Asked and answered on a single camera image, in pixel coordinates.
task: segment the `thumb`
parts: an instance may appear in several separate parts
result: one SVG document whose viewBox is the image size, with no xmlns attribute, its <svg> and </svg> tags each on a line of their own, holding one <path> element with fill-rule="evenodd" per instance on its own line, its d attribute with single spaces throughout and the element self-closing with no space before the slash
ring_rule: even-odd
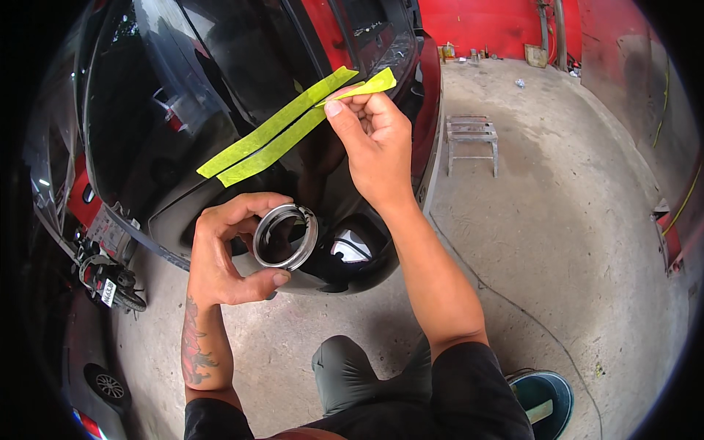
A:
<svg viewBox="0 0 704 440">
<path fill-rule="evenodd" d="M 328 101 L 325 103 L 325 115 L 348 153 L 350 149 L 369 142 L 369 137 L 364 133 L 359 118 L 344 103 L 337 99 Z"/>
<path fill-rule="evenodd" d="M 290 279 L 291 273 L 281 269 L 269 268 L 254 272 L 240 281 L 238 303 L 262 301 Z"/>
</svg>

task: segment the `hand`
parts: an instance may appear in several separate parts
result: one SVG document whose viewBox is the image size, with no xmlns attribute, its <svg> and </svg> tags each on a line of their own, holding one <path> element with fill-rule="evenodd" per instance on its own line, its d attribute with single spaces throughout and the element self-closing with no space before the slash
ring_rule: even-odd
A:
<svg viewBox="0 0 704 440">
<path fill-rule="evenodd" d="M 227 203 L 203 210 L 196 221 L 187 293 L 199 307 L 261 301 L 289 281 L 289 272 L 274 268 L 242 277 L 232 264 L 230 240 L 239 236 L 251 251 L 257 228 L 253 215 L 263 217 L 273 208 L 291 202 L 290 197 L 281 194 L 260 192 L 240 194 Z"/>
<path fill-rule="evenodd" d="M 411 124 L 391 99 L 374 93 L 332 100 L 325 104 L 325 114 L 347 150 L 355 187 L 372 207 L 382 214 L 415 204 L 410 185 Z"/>
</svg>

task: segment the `left hand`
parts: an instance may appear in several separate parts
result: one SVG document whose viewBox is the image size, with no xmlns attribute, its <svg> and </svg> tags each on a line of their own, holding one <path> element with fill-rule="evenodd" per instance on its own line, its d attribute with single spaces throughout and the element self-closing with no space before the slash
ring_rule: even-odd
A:
<svg viewBox="0 0 704 440">
<path fill-rule="evenodd" d="M 289 281 L 289 272 L 274 268 L 242 277 L 232 264 L 230 240 L 239 236 L 251 251 L 257 228 L 253 216 L 263 217 L 273 208 L 292 201 L 281 194 L 260 192 L 240 194 L 227 203 L 204 209 L 196 221 L 187 295 L 201 307 L 234 306 L 261 301 Z"/>
</svg>

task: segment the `black shirt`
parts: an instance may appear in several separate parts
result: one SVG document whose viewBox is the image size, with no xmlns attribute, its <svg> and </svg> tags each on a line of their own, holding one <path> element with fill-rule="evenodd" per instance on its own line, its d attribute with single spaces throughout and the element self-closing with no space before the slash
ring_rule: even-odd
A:
<svg viewBox="0 0 704 440">
<path fill-rule="evenodd" d="M 348 440 L 533 439 L 528 417 L 488 346 L 465 342 L 442 352 L 432 366 L 432 388 L 426 406 L 372 403 L 304 426 Z M 197 398 L 186 405 L 184 437 L 251 440 L 254 435 L 244 414 L 234 406 Z"/>
</svg>

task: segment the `fingernail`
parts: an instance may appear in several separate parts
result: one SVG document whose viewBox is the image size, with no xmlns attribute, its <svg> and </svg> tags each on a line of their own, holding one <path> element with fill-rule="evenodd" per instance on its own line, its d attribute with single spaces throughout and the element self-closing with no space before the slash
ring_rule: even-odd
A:
<svg viewBox="0 0 704 440">
<path fill-rule="evenodd" d="M 329 117 L 336 116 L 337 113 L 340 113 L 342 111 L 342 104 L 340 101 L 337 101 L 336 99 L 333 99 L 332 101 L 328 101 L 325 103 L 325 114 L 328 115 Z"/>
<path fill-rule="evenodd" d="M 291 279 L 291 274 L 288 272 L 279 272 L 274 275 L 273 279 L 276 287 L 283 286 Z"/>
</svg>

